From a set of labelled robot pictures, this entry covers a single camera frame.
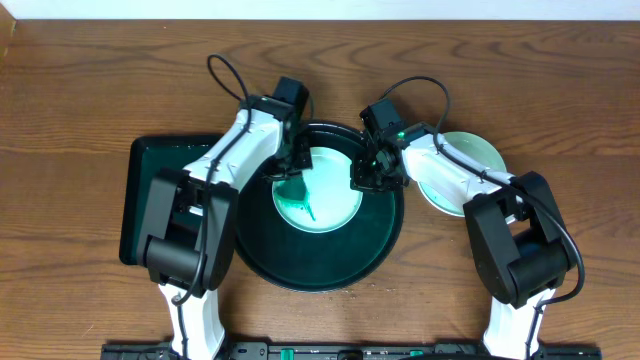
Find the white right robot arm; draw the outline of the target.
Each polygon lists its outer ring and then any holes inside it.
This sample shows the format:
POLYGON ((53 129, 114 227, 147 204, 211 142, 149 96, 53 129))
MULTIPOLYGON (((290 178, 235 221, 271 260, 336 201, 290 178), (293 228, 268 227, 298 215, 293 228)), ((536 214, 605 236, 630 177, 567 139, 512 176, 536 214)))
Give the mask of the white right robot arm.
POLYGON ((476 271, 492 296, 483 345, 490 355, 530 359, 547 306, 575 297, 584 262, 548 182, 476 161, 437 128, 408 126, 383 98, 360 114, 366 150, 351 166, 351 187, 396 191, 424 184, 462 209, 476 271))

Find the green scrubbing sponge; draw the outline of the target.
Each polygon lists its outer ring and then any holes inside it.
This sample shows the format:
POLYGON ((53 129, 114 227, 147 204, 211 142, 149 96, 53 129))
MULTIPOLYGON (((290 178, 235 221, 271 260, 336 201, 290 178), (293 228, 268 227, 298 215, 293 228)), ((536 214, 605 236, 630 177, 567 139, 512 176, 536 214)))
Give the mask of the green scrubbing sponge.
POLYGON ((286 208, 309 209, 310 194, 303 177, 281 181, 273 191, 275 199, 286 208))

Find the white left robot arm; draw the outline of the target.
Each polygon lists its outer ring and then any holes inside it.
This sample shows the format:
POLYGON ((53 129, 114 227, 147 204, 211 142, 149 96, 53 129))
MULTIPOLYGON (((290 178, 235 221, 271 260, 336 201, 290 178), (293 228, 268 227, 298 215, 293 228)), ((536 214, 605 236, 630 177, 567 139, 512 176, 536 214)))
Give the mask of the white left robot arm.
POLYGON ((299 137, 309 99, 302 82, 281 78, 270 95, 241 100, 231 128, 197 160, 152 178, 136 247, 169 305, 175 330, 165 359, 213 359, 225 339, 217 289, 233 257, 239 195, 260 170, 272 181, 310 168, 299 137))

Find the mint green plate front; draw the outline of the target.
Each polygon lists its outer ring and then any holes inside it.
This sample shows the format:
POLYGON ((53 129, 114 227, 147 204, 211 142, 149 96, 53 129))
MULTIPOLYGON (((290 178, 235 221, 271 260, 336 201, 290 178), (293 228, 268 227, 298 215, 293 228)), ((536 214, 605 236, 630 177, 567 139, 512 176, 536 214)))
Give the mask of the mint green plate front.
POLYGON ((308 233, 326 233, 346 225, 358 212, 363 193, 350 187, 351 159, 328 147, 311 148, 312 168, 302 172, 310 194, 309 209, 286 208, 272 198, 279 215, 294 228, 308 233))

